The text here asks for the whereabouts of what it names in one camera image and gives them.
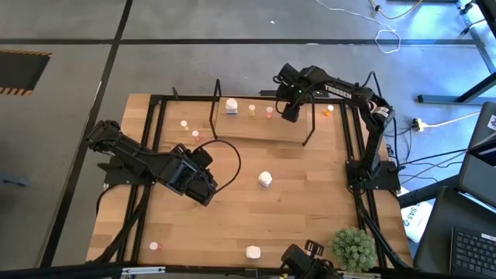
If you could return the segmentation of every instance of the wooden tabletop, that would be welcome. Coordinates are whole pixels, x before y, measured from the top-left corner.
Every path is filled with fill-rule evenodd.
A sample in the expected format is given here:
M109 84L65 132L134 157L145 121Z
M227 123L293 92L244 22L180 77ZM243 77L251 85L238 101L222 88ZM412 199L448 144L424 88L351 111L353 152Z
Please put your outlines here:
M149 95L130 95L122 119L122 131L137 141L142 136L149 99ZM335 105L331 116L325 117L326 106L315 105L316 130L305 147L301 143L224 138L239 150L243 165L238 178L219 192L207 207L176 195L163 185L154 185L139 263L279 267L282 253L292 243L304 246L307 239L312 239L327 246L336 230L357 226L353 196L346 190L344 162L347 153L341 113ZM210 107L210 102L168 101L159 151L169 151L177 143L194 149L198 144L212 140L208 123ZM311 109L306 112L305 121L308 121ZM350 110L347 113L357 152L353 118ZM153 138L157 115L155 113L150 138ZM189 131L180 126L184 119L188 121ZM193 129L200 133L199 142L191 136ZM225 184L236 172L236 154L222 143L205 149L214 160L210 169L215 180L219 185ZM384 144L381 156L387 158ZM269 188L257 183L262 171L269 171L273 177ZM120 230L129 189L129 185L118 186L102 199L88 260L99 256ZM382 233L400 257L411 265L398 201L387 191L375 191L374 194ZM158 242L162 248L150 250L151 242ZM127 244L126 259L129 259L132 240ZM246 248L251 245L261 247L260 259L246 258ZM338 266L329 249L325 249L324 257Z

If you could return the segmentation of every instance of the concrete floor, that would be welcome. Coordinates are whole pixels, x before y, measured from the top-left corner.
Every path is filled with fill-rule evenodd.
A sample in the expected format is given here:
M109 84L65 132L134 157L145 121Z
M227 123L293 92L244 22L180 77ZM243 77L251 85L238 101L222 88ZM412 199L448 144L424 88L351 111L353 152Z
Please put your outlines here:
M0 38L113 38L125 2L4 0L0 2ZM324 2L375 16L366 0ZM379 2L390 14L409 6ZM477 9L470 13L477 18ZM377 19L386 22L378 15ZM387 24L398 29L403 39L456 39L465 27L451 4L422 4L411 15ZM314 1L142 0L133 4L124 38L373 39L377 30L373 22L330 12ZM496 42L487 24L479 25L477 31L493 56ZM8 270L38 264L110 47L2 48L53 53L32 96L0 96L0 118L4 119L0 121L0 170L31 180L27 188L0 187L0 250L5 251L0 270ZM403 46L393 54L380 53L375 46L121 46L98 118L120 120L132 93L170 94L174 86L182 95L209 95L216 78L225 94L256 95L260 89L276 88L271 79L287 62L296 68L318 65L347 81L363 82L369 71L375 71L384 97L396 108L400 129L412 118L437 123L477 111L480 107L420 105L415 96L460 95L489 75L475 46ZM410 159L466 147L476 120L413 133ZM402 161L407 139L405 134L398 140ZM55 265L84 263L104 177L96 164L105 160L106 156L92 152L86 156ZM424 176L443 179L459 167L431 170ZM423 169L410 166L402 173ZM415 179L405 187L430 183Z

